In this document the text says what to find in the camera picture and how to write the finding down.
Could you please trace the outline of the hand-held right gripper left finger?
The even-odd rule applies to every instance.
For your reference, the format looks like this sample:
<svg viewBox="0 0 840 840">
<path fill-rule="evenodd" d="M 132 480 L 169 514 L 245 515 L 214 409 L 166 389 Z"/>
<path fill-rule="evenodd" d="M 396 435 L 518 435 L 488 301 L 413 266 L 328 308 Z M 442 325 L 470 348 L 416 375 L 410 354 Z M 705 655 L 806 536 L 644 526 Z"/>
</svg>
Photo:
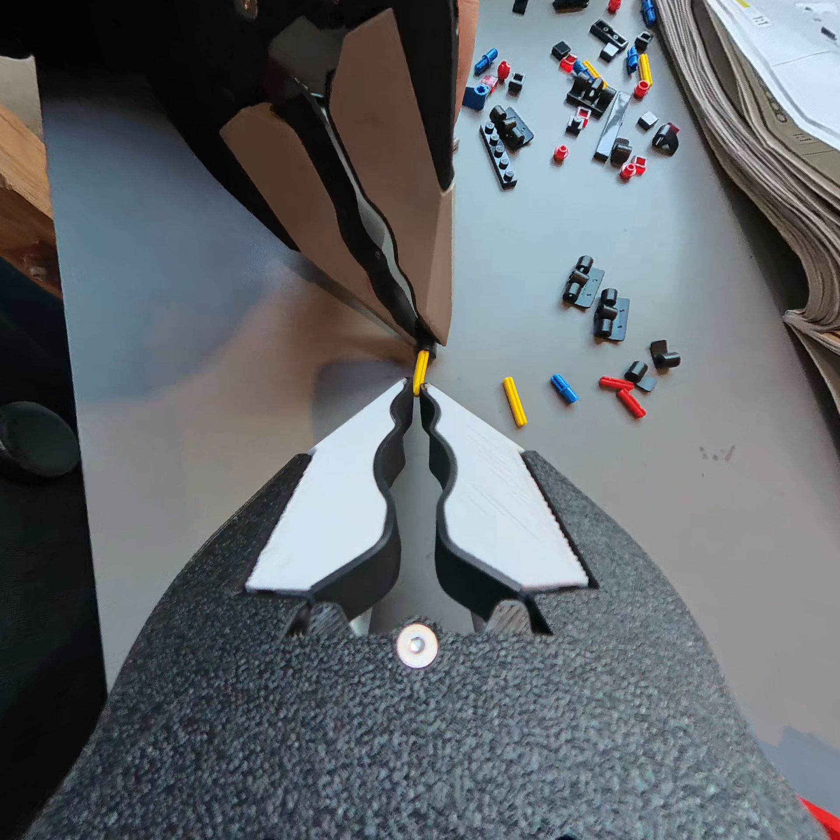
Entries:
<svg viewBox="0 0 840 840">
<path fill-rule="evenodd" d="M 314 446 L 247 592 L 361 615 L 393 588 L 402 547 L 392 486 L 411 424 L 412 386 L 402 379 Z"/>
</svg>

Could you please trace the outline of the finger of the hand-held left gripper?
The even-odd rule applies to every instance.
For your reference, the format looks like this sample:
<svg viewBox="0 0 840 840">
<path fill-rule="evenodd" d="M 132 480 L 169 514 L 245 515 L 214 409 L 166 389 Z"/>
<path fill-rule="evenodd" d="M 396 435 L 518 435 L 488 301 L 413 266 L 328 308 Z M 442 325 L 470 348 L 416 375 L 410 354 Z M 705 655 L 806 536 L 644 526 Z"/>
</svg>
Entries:
<svg viewBox="0 0 840 840">
<path fill-rule="evenodd" d="M 293 244 L 407 340 L 417 315 L 370 236 L 358 196 L 318 108 L 288 100 L 243 108 L 220 131 Z"/>
<path fill-rule="evenodd" d="M 446 345 L 453 309 L 455 188 L 438 183 L 391 8 L 345 36 L 329 115 L 365 197 L 390 228 L 418 314 Z"/>
</svg>

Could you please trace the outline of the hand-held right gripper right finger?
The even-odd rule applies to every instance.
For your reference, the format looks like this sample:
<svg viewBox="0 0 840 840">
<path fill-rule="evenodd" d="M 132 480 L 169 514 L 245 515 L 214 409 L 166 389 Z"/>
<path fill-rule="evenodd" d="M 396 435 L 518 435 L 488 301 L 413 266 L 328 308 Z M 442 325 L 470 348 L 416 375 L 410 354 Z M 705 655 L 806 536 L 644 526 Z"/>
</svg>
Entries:
<svg viewBox="0 0 840 840">
<path fill-rule="evenodd" d="M 438 582 L 484 622 L 508 602 L 523 622 L 543 622 L 537 595 L 585 589 L 591 579 L 526 451 L 433 385 L 422 386 L 420 406 L 441 487 Z"/>
</svg>

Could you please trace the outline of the pile of small toy bricks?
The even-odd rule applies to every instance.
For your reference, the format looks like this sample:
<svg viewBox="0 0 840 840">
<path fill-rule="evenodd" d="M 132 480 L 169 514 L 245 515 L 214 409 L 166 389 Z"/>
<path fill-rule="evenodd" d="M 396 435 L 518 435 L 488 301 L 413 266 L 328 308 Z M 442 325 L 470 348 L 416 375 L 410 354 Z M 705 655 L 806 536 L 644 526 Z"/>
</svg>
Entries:
<svg viewBox="0 0 840 840">
<path fill-rule="evenodd" d="M 602 120 L 606 115 L 593 159 L 616 168 L 622 182 L 642 176 L 647 170 L 647 158 L 635 154 L 630 140 L 620 136 L 630 103 L 642 101 L 654 85 L 648 50 L 654 41 L 652 27 L 657 24 L 658 10 L 656 2 L 639 2 L 639 7 L 645 28 L 632 44 L 603 17 L 596 19 L 589 29 L 590 36 L 602 46 L 600 61 L 610 63 L 623 57 L 626 78 L 636 82 L 632 93 L 609 85 L 591 62 L 573 52 L 566 40 L 554 44 L 550 53 L 559 71 L 571 79 L 565 102 L 572 106 L 574 112 L 567 122 L 566 134 L 572 138 L 579 137 L 592 120 Z M 509 97 L 522 92 L 526 80 L 524 74 L 513 72 L 509 62 L 497 59 L 498 50 L 494 48 L 475 64 L 474 74 L 479 81 L 466 88 L 465 108 L 480 112 L 489 95 L 497 88 L 504 88 Z M 511 106 L 498 102 L 487 116 L 488 119 L 479 128 L 479 135 L 494 166 L 500 188 L 510 190 L 518 179 L 509 153 L 519 152 L 532 142 L 534 135 Z M 678 147 L 679 127 L 672 122 L 664 122 L 654 135 L 652 148 L 670 156 Z"/>
</svg>

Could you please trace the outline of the black toy clip plate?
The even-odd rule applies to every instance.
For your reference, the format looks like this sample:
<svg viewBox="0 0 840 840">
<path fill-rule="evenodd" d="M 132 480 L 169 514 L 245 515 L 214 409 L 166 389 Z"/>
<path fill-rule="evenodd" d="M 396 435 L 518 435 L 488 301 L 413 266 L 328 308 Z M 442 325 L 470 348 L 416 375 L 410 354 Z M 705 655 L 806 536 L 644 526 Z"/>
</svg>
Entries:
<svg viewBox="0 0 840 840">
<path fill-rule="evenodd" d="M 589 255 L 578 258 L 569 275 L 562 301 L 583 310 L 588 309 L 600 289 L 605 272 L 594 268 L 594 259 Z"/>
<path fill-rule="evenodd" d="M 630 299 L 621 297 L 617 289 L 608 287 L 602 290 L 595 308 L 593 337 L 616 343 L 624 341 L 630 305 Z"/>
</svg>

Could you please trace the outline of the instruction booklet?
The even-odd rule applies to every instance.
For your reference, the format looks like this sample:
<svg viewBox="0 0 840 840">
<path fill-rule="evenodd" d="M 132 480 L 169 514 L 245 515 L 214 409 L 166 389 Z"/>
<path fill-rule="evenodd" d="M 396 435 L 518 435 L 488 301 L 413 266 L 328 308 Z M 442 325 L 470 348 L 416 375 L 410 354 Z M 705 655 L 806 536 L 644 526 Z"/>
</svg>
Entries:
<svg viewBox="0 0 840 840">
<path fill-rule="evenodd" d="M 838 2 L 657 2 L 707 141 L 801 261 L 784 322 L 839 406 Z"/>
</svg>

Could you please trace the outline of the partly built toy car model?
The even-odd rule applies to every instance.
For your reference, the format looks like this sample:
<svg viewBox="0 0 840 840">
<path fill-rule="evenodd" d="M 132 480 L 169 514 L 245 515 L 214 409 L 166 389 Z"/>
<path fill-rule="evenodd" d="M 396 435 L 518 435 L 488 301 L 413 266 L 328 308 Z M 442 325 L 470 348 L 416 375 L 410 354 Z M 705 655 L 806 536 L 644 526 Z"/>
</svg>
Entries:
<svg viewBox="0 0 840 840">
<path fill-rule="evenodd" d="M 830 813 L 822 807 L 806 800 L 799 795 L 799 799 L 806 810 L 816 819 L 820 824 L 829 839 L 839 839 L 840 837 L 840 822 L 839 816 Z"/>
</svg>

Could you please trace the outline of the person's lap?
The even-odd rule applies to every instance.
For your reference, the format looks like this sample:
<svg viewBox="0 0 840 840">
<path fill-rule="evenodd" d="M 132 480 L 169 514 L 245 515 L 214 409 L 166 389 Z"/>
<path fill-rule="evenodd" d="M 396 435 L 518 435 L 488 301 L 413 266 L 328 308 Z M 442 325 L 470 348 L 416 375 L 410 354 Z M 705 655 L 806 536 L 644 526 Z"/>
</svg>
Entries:
<svg viewBox="0 0 840 840">
<path fill-rule="evenodd" d="M 33 403 L 77 435 L 59 299 L 2 260 L 2 406 Z M 90 738 L 107 695 L 81 466 L 2 462 L 1 831 L 18 838 Z"/>
</svg>

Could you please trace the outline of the round grey knob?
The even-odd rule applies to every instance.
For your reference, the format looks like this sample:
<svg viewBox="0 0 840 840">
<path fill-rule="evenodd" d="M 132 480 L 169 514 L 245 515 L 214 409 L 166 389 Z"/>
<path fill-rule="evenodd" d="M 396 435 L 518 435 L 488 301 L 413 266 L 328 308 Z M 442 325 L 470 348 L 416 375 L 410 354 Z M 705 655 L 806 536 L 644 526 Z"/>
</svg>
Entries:
<svg viewBox="0 0 840 840">
<path fill-rule="evenodd" d="M 45 482 L 72 473 L 81 462 L 76 434 L 58 414 L 35 402 L 1 406 L 1 475 Z"/>
</svg>

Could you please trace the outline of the wooden post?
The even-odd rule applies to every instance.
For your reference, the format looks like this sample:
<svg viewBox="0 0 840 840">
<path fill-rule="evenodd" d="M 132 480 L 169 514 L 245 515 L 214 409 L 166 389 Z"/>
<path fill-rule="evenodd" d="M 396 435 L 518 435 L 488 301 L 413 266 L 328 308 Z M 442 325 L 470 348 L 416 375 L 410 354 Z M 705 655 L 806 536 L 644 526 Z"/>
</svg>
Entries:
<svg viewBox="0 0 840 840">
<path fill-rule="evenodd" d="M 1 257 L 62 299 L 46 147 L 1 107 Z"/>
</svg>

